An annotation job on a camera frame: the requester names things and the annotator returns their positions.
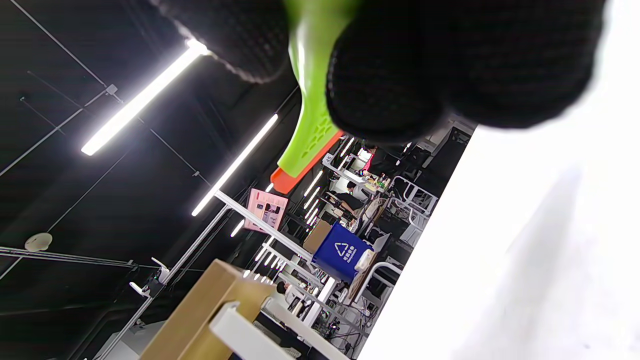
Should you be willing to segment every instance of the white bracket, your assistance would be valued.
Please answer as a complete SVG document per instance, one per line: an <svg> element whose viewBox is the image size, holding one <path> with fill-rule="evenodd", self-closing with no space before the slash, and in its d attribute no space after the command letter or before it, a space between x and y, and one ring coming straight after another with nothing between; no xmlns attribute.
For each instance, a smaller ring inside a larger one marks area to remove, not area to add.
<svg viewBox="0 0 640 360"><path fill-rule="evenodd" d="M158 279L157 280L162 285L166 285L166 280L169 277L169 272L170 272L169 269L156 258L151 258L151 261L153 261L156 264L160 265L160 269L159 269L160 270L160 274L158 275ZM129 286L133 290L136 290L136 293L139 293L141 296L150 297L150 295L149 295L150 289L148 287L148 284L145 284L142 288L140 288L138 286L138 284L136 284L135 282L131 281L129 283Z"/></svg>
<svg viewBox="0 0 640 360"><path fill-rule="evenodd" d="M238 305L239 302L228 302L222 305L218 314L209 324L211 332L244 360L291 360L292 357L283 348L236 312ZM264 307L297 332L327 359L348 360L331 343L271 298L267 299Z"/></svg>

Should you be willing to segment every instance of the recycling symbol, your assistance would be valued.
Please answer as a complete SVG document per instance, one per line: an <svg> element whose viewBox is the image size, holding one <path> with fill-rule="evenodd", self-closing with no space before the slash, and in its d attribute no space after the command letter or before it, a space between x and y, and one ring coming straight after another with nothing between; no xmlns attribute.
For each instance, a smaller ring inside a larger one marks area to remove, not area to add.
<svg viewBox="0 0 640 360"><path fill-rule="evenodd" d="M335 243L335 250L338 252L338 255L344 256L349 248L349 244L347 243Z"/></svg>

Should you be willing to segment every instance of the desk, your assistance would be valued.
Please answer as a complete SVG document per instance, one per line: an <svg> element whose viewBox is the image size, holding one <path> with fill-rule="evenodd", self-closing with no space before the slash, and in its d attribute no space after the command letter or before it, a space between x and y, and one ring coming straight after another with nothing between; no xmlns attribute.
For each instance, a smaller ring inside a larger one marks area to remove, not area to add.
<svg viewBox="0 0 640 360"><path fill-rule="evenodd" d="M637 118L640 2L607 9L579 106L526 131L476 129L359 360L637 358L640 172L620 131L640 128L604 119Z"/></svg>

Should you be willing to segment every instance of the finger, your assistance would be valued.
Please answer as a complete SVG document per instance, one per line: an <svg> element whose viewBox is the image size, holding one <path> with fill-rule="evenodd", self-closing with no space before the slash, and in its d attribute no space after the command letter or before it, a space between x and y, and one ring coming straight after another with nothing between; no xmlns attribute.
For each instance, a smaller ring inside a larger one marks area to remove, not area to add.
<svg viewBox="0 0 640 360"><path fill-rule="evenodd" d="M583 93L604 0L457 0L451 7L449 102L466 118L529 127Z"/></svg>
<svg viewBox="0 0 640 360"><path fill-rule="evenodd" d="M365 1L334 46L327 107L338 127L374 142L410 142L445 115L423 72L417 0Z"/></svg>
<svg viewBox="0 0 640 360"><path fill-rule="evenodd" d="M245 81L265 83L289 65L282 0L150 0L180 32Z"/></svg>

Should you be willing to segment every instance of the fluorescent light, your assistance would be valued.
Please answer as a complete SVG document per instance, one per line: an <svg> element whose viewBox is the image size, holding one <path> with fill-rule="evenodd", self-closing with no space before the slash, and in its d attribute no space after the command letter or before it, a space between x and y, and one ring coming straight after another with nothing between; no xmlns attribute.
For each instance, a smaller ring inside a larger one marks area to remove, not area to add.
<svg viewBox="0 0 640 360"><path fill-rule="evenodd" d="M318 193L318 190L320 190L320 186L318 186L318 187L316 188L316 190L314 191L314 194L313 194L313 195L311 195L311 197L309 198L309 200L308 200L308 201L307 201L307 203L305 204L305 207L304 207L305 209L307 209L307 208L309 207L309 204L311 204L311 200L313 200L313 199L314 199L314 196L316 196L316 194Z"/></svg>
<svg viewBox="0 0 640 360"><path fill-rule="evenodd" d="M267 240L267 242L266 242L267 246L269 246L269 245L271 245L271 243L273 243L273 239L274 239L274 237L272 236L272 237L269 238L269 240ZM263 246L262 249L260 250L260 252L258 253L258 256L255 257L255 260L259 261L266 250L267 250L267 248L265 248Z"/></svg>
<svg viewBox="0 0 640 360"><path fill-rule="evenodd" d="M311 216L311 213L314 212L314 207L312 206L309 211L307 212L307 214L305 215L305 220L309 218L309 216Z"/></svg>
<svg viewBox="0 0 640 360"><path fill-rule="evenodd" d="M258 145L258 143L260 143L262 138L264 138L264 136L267 135L269 130L276 123L276 120L278 120L278 114L274 114L269 119L269 121L267 121L267 123L264 124L262 129L260 129L260 131L255 135L255 137L253 137L251 142L244 148L244 150L242 150L240 155L238 155L238 157L234 160L234 162L231 164L231 166L229 166L227 171L225 171L225 173L222 174L222 176L218 179L218 182L215 183L211 187L211 189L209 190L207 195L204 195L204 198L202 198L202 200L200 201L198 206L196 206L196 208L191 212L191 216L196 216L197 214L199 214L202 211L202 209L204 209L204 207L214 197L216 192L218 192L218 190L220 190L220 188L229 180L231 175L233 175L233 173L238 169L238 167L240 167L240 164L244 161L244 159L246 159L247 156L249 156L249 154Z"/></svg>
<svg viewBox="0 0 640 360"><path fill-rule="evenodd" d="M351 140L349 140L349 143L347 144L347 146L344 147L344 149L340 153L340 156L344 156L344 153L347 152L347 150L351 147L351 144L353 143L353 139L354 138L351 138Z"/></svg>
<svg viewBox="0 0 640 360"><path fill-rule="evenodd" d="M311 191L311 189L314 187L314 185L318 182L318 179L320 179L320 176L322 175L322 170L320 170L320 172L318 173L318 175L316 175L316 177L314 178L314 180L311 182L311 185L309 185L309 187L307 188L307 190L305 191L304 196L307 196L309 194L309 192Z"/></svg>
<svg viewBox="0 0 640 360"><path fill-rule="evenodd" d="M91 156L104 144L124 128L136 115L142 111L160 92L169 85L184 69L193 63L200 55L207 52L206 46L196 40L189 40L187 51L184 52L162 74L151 82L138 96L129 101L120 111L113 115L104 126L83 146L82 152Z"/></svg>
<svg viewBox="0 0 640 360"><path fill-rule="evenodd" d="M271 261L272 257L273 257L273 253L270 252L269 256L267 256L267 260L265 260L265 262L264 262L264 266L267 266L269 264L269 261Z"/></svg>
<svg viewBox="0 0 640 360"><path fill-rule="evenodd" d="M233 238L238 231L240 231L240 229L242 229L242 226L244 225L244 220L240 221L237 225L236 228L231 232L231 237Z"/></svg>
<svg viewBox="0 0 640 360"><path fill-rule="evenodd" d="M316 201L314 201L314 204L313 204L313 205L311 205L311 208L312 208L312 209L317 205L317 203L318 203L318 201L319 201L319 200L320 200L320 199L316 199Z"/></svg>
<svg viewBox="0 0 640 360"><path fill-rule="evenodd" d="M342 166L344 165L345 162L347 162L348 158L349 158L349 156L347 156L346 158L344 158L344 160L342 160L342 163L340 163L340 166L338 167L338 171L340 171L340 169L342 169Z"/></svg>
<svg viewBox="0 0 640 360"><path fill-rule="evenodd" d="M315 209L314 212L311 214L311 217L309 218L309 220L307 220L307 225L311 225L311 223L316 219L317 212L318 212L318 209Z"/></svg>

